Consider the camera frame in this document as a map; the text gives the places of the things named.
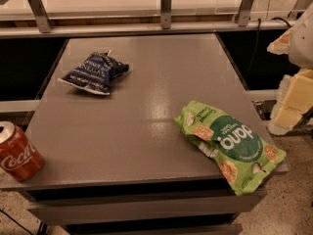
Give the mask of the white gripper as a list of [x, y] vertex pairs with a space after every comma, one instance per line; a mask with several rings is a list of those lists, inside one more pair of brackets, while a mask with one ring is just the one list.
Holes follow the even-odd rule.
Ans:
[[294, 76], [283, 77], [268, 123], [270, 133], [285, 135], [313, 108], [313, 4], [292, 28], [268, 45], [267, 51], [289, 54], [290, 62], [301, 68]]

